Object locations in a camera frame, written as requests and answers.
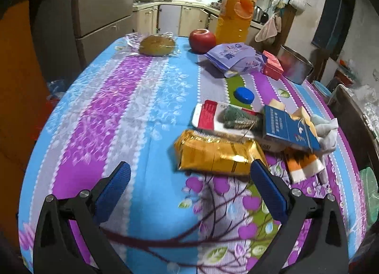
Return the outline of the gold foil snack packet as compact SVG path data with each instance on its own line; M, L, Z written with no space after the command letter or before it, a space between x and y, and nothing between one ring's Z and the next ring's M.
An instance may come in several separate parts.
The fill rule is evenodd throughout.
M256 159L267 166L265 154L253 139L231 141L223 137L185 130L174 143L179 170L244 177Z

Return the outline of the blue bottle cap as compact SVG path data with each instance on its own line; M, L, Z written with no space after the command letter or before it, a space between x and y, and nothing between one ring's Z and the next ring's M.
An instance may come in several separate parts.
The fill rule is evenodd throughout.
M237 101L242 102L246 105L251 105L255 98L254 93L246 87L236 88L233 95Z

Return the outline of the orange juice bottle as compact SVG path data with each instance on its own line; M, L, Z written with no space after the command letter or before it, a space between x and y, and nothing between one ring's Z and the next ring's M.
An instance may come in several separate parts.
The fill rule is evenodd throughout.
M223 0L215 32L217 44L244 43L257 0Z

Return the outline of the dark wooden table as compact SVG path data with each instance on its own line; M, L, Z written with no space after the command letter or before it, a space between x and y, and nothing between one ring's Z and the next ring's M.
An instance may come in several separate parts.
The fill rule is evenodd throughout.
M378 135L369 126L368 117L349 94L349 89L339 84L331 94L328 107L338 119L358 169L370 167L378 178Z

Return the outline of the orange white paper bag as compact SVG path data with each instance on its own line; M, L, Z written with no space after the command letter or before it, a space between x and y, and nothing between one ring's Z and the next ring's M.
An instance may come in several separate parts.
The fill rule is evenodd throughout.
M325 169L324 164L315 154L286 148L284 160L293 183L300 183L315 176Z

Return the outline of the green lined trash bin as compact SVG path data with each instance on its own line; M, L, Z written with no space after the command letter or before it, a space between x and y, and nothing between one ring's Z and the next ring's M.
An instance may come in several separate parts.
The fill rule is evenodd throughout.
M371 167L360 171L365 207L367 212L367 226L370 228L378 220L378 183Z

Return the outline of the blue plastic basin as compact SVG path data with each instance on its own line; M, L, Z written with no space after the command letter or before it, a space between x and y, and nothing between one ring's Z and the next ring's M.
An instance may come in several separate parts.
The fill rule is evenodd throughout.
M331 98L331 91L324 86L322 83L320 83L317 80L314 80L312 82L313 87L316 89L317 93L320 95L320 97L323 99L323 101L328 104L330 98Z

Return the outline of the floral purple blue tablecloth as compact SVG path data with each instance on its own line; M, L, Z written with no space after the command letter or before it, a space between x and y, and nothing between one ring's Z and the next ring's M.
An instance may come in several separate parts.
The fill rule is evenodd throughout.
M33 149L19 202L19 242L33 271L33 242L48 195L72 198L92 189L120 162L131 179L102 227L133 273L247 273L280 230L248 180L177 170L175 140L193 111L211 100L250 108L271 100L287 112L333 115L313 86L262 73L225 78L192 53L186 38L168 57L129 55L115 40L80 74L51 113Z

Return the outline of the green scouring pad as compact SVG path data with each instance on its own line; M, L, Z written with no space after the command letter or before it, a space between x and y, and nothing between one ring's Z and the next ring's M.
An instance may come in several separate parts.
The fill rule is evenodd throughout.
M228 106L223 112L222 123L225 128L262 130L263 117L261 115L253 115L237 107Z

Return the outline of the yellow sponge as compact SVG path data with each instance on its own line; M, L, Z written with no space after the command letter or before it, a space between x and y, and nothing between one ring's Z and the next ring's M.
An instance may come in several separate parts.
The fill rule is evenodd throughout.
M271 101L269 102L269 106L286 112L287 114L289 114L292 120L303 119L305 123L307 124L307 126L309 126L311 133L315 137L318 137L315 125L311 122L310 115L308 114L307 110L303 106L300 106L293 113L289 113L285 108L285 104L275 99L271 99Z

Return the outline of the blue cigarette carton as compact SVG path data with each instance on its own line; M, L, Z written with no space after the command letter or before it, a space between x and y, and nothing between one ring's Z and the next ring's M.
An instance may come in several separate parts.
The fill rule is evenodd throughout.
M321 150L317 138L304 119L293 120L287 112L268 105L264 106L263 111L264 139L303 152Z

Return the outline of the orange wooden cabinet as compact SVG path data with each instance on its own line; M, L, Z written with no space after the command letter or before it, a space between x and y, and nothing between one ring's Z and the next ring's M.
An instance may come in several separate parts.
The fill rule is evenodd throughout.
M1 233L19 246L16 214L33 133L48 96L30 29L28 0L1 18Z

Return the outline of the red white medicine box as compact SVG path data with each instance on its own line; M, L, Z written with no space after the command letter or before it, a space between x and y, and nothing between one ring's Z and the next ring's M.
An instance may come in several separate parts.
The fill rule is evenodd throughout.
M263 117L261 113L249 109L224 102L206 100L205 102L196 105L193 112L192 125L201 132L224 137L232 141L246 141L248 139L253 139L259 143L262 150L267 152L279 153L284 150L283 145L263 138L263 128L262 130L225 128L222 123L222 116L224 110L228 106L237 107L253 115L261 115Z

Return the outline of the red apple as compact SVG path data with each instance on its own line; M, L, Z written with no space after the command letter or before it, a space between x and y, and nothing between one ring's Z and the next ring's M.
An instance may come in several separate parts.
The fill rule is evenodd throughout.
M191 49L195 53L204 54L217 45L215 35L208 29L196 29L189 35Z

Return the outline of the white cloth rag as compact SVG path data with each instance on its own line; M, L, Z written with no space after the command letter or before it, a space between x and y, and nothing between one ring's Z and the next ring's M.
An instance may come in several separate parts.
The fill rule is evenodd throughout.
M306 122L320 145L320 149L316 153L309 155L311 163L315 161L311 172L317 176L322 185L326 185L328 183L326 159L337 147L338 120L336 118L326 120L318 115L311 115Z

